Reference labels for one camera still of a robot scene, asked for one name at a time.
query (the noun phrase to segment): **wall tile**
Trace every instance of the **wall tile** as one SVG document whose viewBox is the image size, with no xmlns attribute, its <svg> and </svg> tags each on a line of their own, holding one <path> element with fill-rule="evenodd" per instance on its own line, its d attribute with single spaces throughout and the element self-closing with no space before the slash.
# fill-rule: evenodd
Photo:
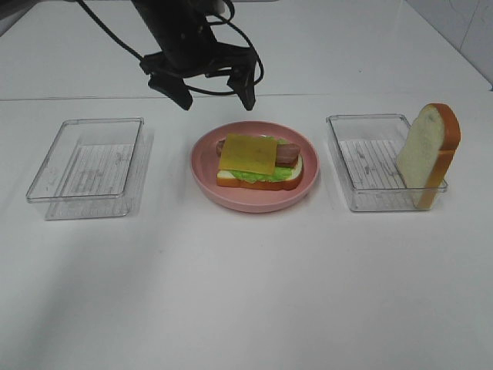
<svg viewBox="0 0 493 370">
<path fill-rule="evenodd" d="M 461 52 L 493 83 L 493 0 L 480 0 Z"/>
<path fill-rule="evenodd" d="M 407 0 L 456 49 L 467 33 L 479 0 Z"/>
</svg>

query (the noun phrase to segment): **black cable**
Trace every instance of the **black cable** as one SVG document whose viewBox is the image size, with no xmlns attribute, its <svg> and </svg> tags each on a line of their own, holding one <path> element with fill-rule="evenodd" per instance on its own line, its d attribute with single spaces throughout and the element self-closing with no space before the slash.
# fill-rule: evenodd
<svg viewBox="0 0 493 370">
<path fill-rule="evenodd" d="M 248 44 L 248 46 L 254 50 L 255 54 L 257 54 L 257 63 L 259 63 L 260 75 L 259 75 L 259 78 L 253 83 L 254 85 L 256 85 L 257 83 L 259 83 L 263 79 L 263 63 L 260 60 L 259 54 L 255 50 L 255 47 L 253 46 L 253 43 L 250 41 L 250 39 L 245 34 L 245 32 L 243 32 L 241 29 L 239 29 L 231 21 L 227 20 L 226 18 L 224 18 L 223 16 L 221 16 L 219 14 L 216 14 L 215 16 L 217 18 L 219 18 L 220 20 L 222 20 L 223 22 L 225 22 L 229 27 L 231 27 L 232 29 L 234 29 L 236 32 L 238 32 L 241 35 L 241 37 L 243 37 L 243 39 L 246 41 L 246 43 Z"/>
<path fill-rule="evenodd" d="M 223 3 L 226 4 L 228 7 L 228 10 L 230 11 L 230 17 L 228 18 L 228 21 L 231 21 L 235 15 L 235 8 L 233 5 L 233 2 L 231 0 L 223 0 Z M 225 25 L 226 22 L 210 22 L 209 25 Z"/>
<path fill-rule="evenodd" d="M 243 37 L 243 39 L 246 41 L 248 46 L 254 50 L 255 54 L 257 54 L 257 63 L 259 63 L 260 75 L 259 75 L 258 79 L 253 83 L 253 85 L 255 86 L 257 83 L 259 83 L 263 79 L 263 74 L 264 74 L 263 63 L 260 60 L 260 57 L 259 57 L 257 51 L 255 50 L 253 43 L 250 41 L 250 39 L 245 34 L 245 32 L 243 32 L 241 29 L 239 29 L 236 25 L 234 25 L 231 22 L 231 19 L 233 18 L 234 14 L 235 14 L 233 3 L 230 0 L 223 0 L 223 1 L 228 6 L 228 8 L 230 9 L 230 17 L 229 17 L 229 19 L 226 19 L 219 14 L 215 14 L 214 16 L 221 20 L 221 22 L 217 22 L 216 24 L 217 25 L 228 25 L 229 27 L 234 29 L 236 32 L 238 32 L 241 35 L 241 37 Z M 230 96 L 230 95 L 236 94 L 233 90 L 220 92 L 220 91 L 209 91 L 209 90 L 199 89 L 197 87 L 193 87 L 193 86 L 189 86 L 189 85 L 187 85 L 186 87 L 192 91 L 195 91 L 196 93 L 208 94 L 208 95 L 212 95 L 212 96 Z"/>
<path fill-rule="evenodd" d="M 118 45 L 120 45 L 122 48 L 124 48 L 127 52 L 129 52 L 130 54 L 132 54 L 133 56 L 135 56 L 139 61 L 142 61 L 143 60 L 143 57 L 138 52 L 136 52 L 134 49 L 132 49 L 130 46 L 128 46 L 127 44 L 125 44 L 121 39 L 119 39 L 119 37 L 117 35 L 115 35 L 102 22 L 101 19 L 99 19 L 99 17 L 90 9 L 89 6 L 87 6 L 87 4 L 83 0 L 75 0 L 75 1 L 79 3 L 79 5 L 82 7 L 82 9 L 84 9 L 84 11 L 89 15 L 89 17 L 91 17 L 92 20 L 109 37 L 111 37 L 114 42 L 116 42 Z M 221 16 L 219 14 L 215 14 L 214 16 L 217 17 L 221 22 L 211 22 L 210 25 L 228 25 L 229 27 L 231 27 L 232 29 L 234 29 L 236 32 L 238 32 L 243 37 L 243 39 L 246 41 L 246 43 L 248 44 L 248 46 L 254 50 L 254 52 L 257 54 L 257 62 L 259 63 L 259 69 L 260 69 L 260 76 L 253 83 L 254 85 L 256 85 L 263 78 L 263 64 L 262 64 L 262 61 L 260 60 L 260 57 L 259 57 L 257 51 L 255 50 L 255 48 L 253 47 L 253 43 L 250 41 L 250 39 L 248 38 L 248 36 L 241 29 L 239 29 L 237 26 L 235 26 L 231 22 L 231 19 L 233 19 L 234 15 L 235 15 L 235 8 L 234 8 L 233 3 L 231 2 L 231 0 L 223 0 L 223 2 L 226 4 L 226 6 L 228 7 L 228 9 L 230 11 L 230 17 L 229 18 L 224 18 L 223 16 Z M 212 95 L 212 96 L 230 96 L 230 95 L 236 94 L 233 90 L 231 90 L 231 91 L 209 91 L 209 90 L 200 89 L 198 87 L 193 87 L 193 86 L 189 86 L 189 85 L 186 85 L 186 87 L 189 90 L 192 90 L 192 91 L 194 91 L 196 93 L 202 93 L 202 94 L 207 94 L 207 95 Z"/>
<path fill-rule="evenodd" d="M 96 14 L 94 14 L 94 12 L 89 8 L 89 6 L 87 6 L 85 4 L 85 2 L 83 0 L 76 0 L 76 1 L 79 3 L 79 5 L 82 7 L 82 9 L 84 9 L 84 11 L 86 11 L 86 13 L 89 15 L 89 17 L 91 17 L 92 20 L 94 22 L 96 22 L 96 24 L 99 27 L 101 27 L 102 30 L 104 32 L 106 32 L 108 34 L 108 36 L 113 39 L 114 42 L 116 42 L 118 45 L 120 45 L 121 47 L 123 47 L 127 52 L 129 52 L 130 54 L 132 54 L 133 56 L 135 56 L 139 61 L 142 61 L 143 60 L 143 57 L 138 52 L 136 52 L 130 46 L 128 46 L 127 44 L 125 44 L 121 39 L 118 38 L 117 35 L 115 35 L 108 27 L 106 27 L 106 25 L 102 22 L 102 20 L 99 19 Z"/>
</svg>

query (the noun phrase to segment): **white wall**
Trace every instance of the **white wall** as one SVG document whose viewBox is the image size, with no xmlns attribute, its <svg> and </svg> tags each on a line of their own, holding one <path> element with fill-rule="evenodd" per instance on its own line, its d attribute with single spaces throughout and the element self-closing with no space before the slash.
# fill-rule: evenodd
<svg viewBox="0 0 493 370">
<path fill-rule="evenodd" d="M 407 0 L 493 84 L 493 0 Z"/>
<path fill-rule="evenodd" d="M 278 0 L 233 0 L 234 2 L 276 2 Z M 5 33 L 19 18 L 21 18 L 27 10 L 21 10 L 4 19 L 0 19 L 0 36 Z"/>
</svg>

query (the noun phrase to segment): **white table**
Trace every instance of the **white table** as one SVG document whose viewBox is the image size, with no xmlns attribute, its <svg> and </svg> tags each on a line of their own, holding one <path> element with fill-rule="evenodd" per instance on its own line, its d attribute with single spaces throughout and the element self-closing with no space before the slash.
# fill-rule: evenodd
<svg viewBox="0 0 493 370">
<path fill-rule="evenodd" d="M 325 117 L 412 119 L 434 100 L 462 125 L 450 190 L 424 213 L 351 213 Z M 0 102 L 0 368 L 491 368 L 490 94 L 261 96 L 250 113 L 232 101 Z M 61 122 L 114 116 L 154 133 L 139 213 L 43 221 L 25 192 Z M 192 145 L 244 119 L 314 144 L 320 177 L 295 206 L 237 213 L 196 185 Z"/>
<path fill-rule="evenodd" d="M 131 2 L 88 4 L 141 54 L 159 51 Z M 257 95 L 491 88 L 404 0 L 279 0 L 236 10 L 265 64 Z M 245 45 L 226 26 L 215 32 Z M 76 3 L 38 3 L 0 38 L 0 51 L 0 99 L 160 96 Z M 191 83 L 226 88 L 224 79 Z"/>
</svg>

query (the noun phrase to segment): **bread crust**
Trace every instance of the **bread crust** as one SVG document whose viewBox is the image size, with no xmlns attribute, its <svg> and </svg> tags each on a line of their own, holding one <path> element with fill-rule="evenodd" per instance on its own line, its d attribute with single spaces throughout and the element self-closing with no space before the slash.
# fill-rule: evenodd
<svg viewBox="0 0 493 370">
<path fill-rule="evenodd" d="M 426 188 L 432 188 L 439 187 L 447 173 L 454 158 L 455 150 L 461 142 L 461 129 L 457 117 L 448 105 L 443 103 L 431 103 L 428 105 L 436 108 L 444 122 L 444 142 L 438 151 L 437 160 L 425 185 Z M 436 194 L 436 190 L 424 190 L 418 204 L 416 204 L 416 208 L 431 208 Z"/>
</svg>

